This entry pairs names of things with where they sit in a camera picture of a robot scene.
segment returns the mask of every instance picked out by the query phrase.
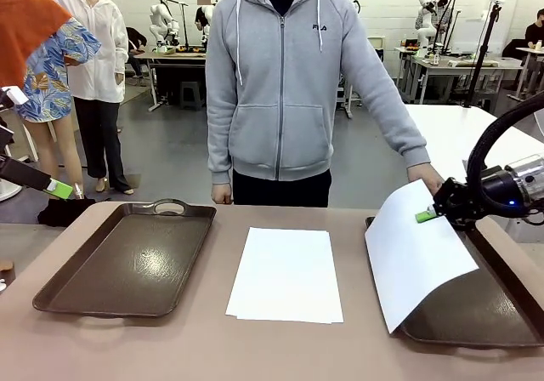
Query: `hoodie pocket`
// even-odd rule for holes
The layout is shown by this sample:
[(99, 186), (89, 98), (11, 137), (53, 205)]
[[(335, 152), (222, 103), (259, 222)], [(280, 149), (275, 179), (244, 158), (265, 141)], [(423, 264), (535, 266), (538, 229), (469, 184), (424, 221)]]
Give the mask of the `hoodie pocket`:
[(239, 105), (229, 133), (230, 155), (248, 164), (275, 166), (278, 106)]
[(330, 157), (330, 145), (323, 114), (317, 105), (284, 107), (282, 168), (305, 168)]

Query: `black stand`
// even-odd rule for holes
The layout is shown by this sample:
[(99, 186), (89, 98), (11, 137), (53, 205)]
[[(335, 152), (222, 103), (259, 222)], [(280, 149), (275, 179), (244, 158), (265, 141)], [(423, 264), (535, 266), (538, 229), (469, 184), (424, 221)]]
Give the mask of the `black stand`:
[(450, 48), (450, 42), (451, 42), (451, 39), (453, 38), (453, 32), (456, 30), (457, 19), (459, 18), (460, 13), (461, 13), (461, 11), (456, 12), (456, 18), (453, 21), (453, 26), (451, 27), (450, 39), (448, 39), (447, 43), (445, 44), (444, 49), (442, 50), (442, 54), (445, 54), (448, 51), (448, 49)]
[(187, 50), (189, 50), (189, 38), (187, 38), (187, 23), (185, 22), (185, 6), (183, 4), (181, 5), (181, 15), (184, 19), (184, 32), (185, 32), (185, 47)]
[(484, 59), (489, 48), (491, 33), (493, 32), (493, 27), (495, 26), (495, 23), (499, 20), (501, 10), (502, 7), (499, 3), (495, 3), (493, 9), (491, 10), (490, 23), (487, 27), (487, 32), (485, 33), (484, 43), (482, 44), (482, 48), (480, 48), (479, 51), (478, 62), (476, 63), (476, 67), (474, 69), (473, 79), (470, 82), (470, 89), (468, 90), (467, 101), (465, 102), (465, 105), (463, 107), (471, 107), (473, 105), (474, 95), (476, 94), (476, 86), (478, 85), (479, 80), (479, 73), (482, 71), (482, 67), (484, 66)]
[[(436, 37), (434, 37), (434, 44), (433, 44), (433, 54), (436, 54), (436, 42), (438, 41), (439, 39), (439, 36), (440, 36), (440, 30), (442, 29), (442, 21), (444, 20), (444, 17), (446, 15), (446, 13), (450, 10), (450, 6), (451, 6), (451, 3), (453, 3), (453, 7), (452, 7), (452, 11), (453, 9), (455, 8), (456, 6), (456, 1), (457, 0), (450, 0), (448, 2), (448, 5), (446, 6), (445, 10), (444, 10), (444, 13), (442, 14), (442, 16), (440, 17), (440, 21), (439, 21), (439, 26), (438, 28), (436, 29)], [(451, 26), (451, 20), (450, 20), (450, 23), (448, 24), (448, 29), (446, 30), (445, 32), (445, 37), (444, 37), (444, 40), (446, 40), (448, 38), (448, 32), (450, 31), (450, 26)]]

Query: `hoodie drawstring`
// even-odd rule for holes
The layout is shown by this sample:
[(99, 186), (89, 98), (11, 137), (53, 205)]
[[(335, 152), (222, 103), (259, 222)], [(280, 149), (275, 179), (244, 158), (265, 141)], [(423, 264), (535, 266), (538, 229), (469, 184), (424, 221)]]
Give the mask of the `hoodie drawstring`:
[(320, 34), (320, 52), (323, 52), (323, 36), (321, 35), (321, 0), (317, 0), (317, 33)]
[(240, 71), (240, 5), (241, 0), (236, 1), (236, 68), (238, 69), (238, 77), (240, 78), (240, 86), (244, 86), (241, 79)]

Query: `sheet of paper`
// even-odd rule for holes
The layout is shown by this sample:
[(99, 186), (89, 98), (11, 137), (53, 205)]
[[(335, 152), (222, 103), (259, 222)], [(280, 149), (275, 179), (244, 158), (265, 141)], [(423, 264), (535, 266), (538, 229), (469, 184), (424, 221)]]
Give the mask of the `sheet of paper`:
[(432, 203), (421, 180), (406, 185), (387, 199), (365, 234), (390, 333), (433, 290), (478, 269), (445, 217), (416, 222), (416, 214)]
[(328, 232), (251, 228), (226, 314), (241, 320), (343, 322)]

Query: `hand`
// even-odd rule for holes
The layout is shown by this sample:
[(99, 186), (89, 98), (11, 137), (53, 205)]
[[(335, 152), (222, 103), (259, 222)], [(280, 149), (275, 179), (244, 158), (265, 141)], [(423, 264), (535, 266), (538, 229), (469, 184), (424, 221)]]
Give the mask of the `hand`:
[(80, 65), (79, 62), (74, 60), (73, 58), (70, 58), (69, 56), (65, 56), (65, 65), (66, 66), (78, 66)]
[(433, 196), (439, 191), (444, 179), (430, 164), (420, 164), (418, 166), (408, 168), (408, 180), (413, 183), (422, 179), (428, 190)]
[(122, 81), (125, 80), (125, 75), (123, 73), (116, 73), (116, 83), (120, 85)]
[(213, 185), (212, 199), (218, 205), (232, 204), (232, 188), (230, 184)]

